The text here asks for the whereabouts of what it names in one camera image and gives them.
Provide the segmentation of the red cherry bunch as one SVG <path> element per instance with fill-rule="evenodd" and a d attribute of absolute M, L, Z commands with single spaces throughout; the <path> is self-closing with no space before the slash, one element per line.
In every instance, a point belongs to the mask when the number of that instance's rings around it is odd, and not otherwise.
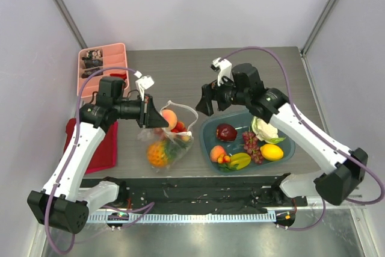
<path fill-rule="evenodd" d="M 153 132 L 155 135 L 159 136 L 161 140 L 172 139 L 174 137 L 184 142 L 189 142 L 191 140 L 191 137 L 189 135 L 179 135 L 179 133 L 187 132 L 186 126 L 181 121 L 178 121 L 176 127 L 171 131 L 166 129 L 164 132 L 163 129 L 156 128 L 153 130 Z"/>

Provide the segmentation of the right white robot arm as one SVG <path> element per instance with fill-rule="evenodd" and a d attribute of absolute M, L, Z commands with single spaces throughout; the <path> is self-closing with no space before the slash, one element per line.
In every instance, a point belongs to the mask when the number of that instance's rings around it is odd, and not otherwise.
<path fill-rule="evenodd" d="M 351 150 L 332 139 L 299 113 L 288 97 L 276 88 L 265 88 L 258 70 L 250 63 L 236 66 L 216 59 L 211 69 L 216 80 L 202 86 L 202 97 L 196 110 L 211 116 L 213 102 L 224 111 L 231 105 L 241 105 L 249 112 L 272 124 L 308 153 L 321 169 L 320 173 L 282 177 L 272 190 L 274 203 L 287 205 L 294 197 L 318 194 L 332 205 L 340 205 L 364 178 L 362 166 L 368 155 L 361 148 Z"/>

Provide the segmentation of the orange toy pineapple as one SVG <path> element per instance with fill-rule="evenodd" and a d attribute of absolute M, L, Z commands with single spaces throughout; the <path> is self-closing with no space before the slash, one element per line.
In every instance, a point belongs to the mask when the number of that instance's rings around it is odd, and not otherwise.
<path fill-rule="evenodd" d="M 163 169 L 181 159 L 188 150 L 183 141 L 160 140 L 147 148 L 147 160 L 154 168 Z"/>

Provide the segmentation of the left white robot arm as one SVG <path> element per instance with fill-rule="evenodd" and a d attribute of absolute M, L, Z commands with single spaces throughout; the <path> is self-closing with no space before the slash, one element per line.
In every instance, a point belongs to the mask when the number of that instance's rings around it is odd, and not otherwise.
<path fill-rule="evenodd" d="M 99 82 L 95 102 L 84 104 L 76 114 L 70 143 L 54 174 L 41 191 L 30 192 L 27 203 L 45 229 L 55 228 L 78 234 L 90 214 L 111 204 L 127 204 L 126 183 L 107 177 L 85 193 L 79 188 L 88 165 L 118 119 L 135 120 L 141 128 L 165 128 L 168 122 L 156 110 L 153 98 L 145 91 L 154 84 L 151 76 L 139 77 L 136 99 L 123 97 L 125 81 L 105 76 Z"/>

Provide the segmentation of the clear zip top bag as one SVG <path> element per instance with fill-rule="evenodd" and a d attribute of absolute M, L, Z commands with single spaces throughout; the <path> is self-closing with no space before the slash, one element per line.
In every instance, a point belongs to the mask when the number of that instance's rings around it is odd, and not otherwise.
<path fill-rule="evenodd" d="M 193 146 L 193 126 L 199 119 L 195 109 L 172 101 L 168 101 L 160 112 L 169 126 L 142 129 L 137 137 L 144 146 L 146 160 L 156 172 L 170 169 L 185 157 Z"/>

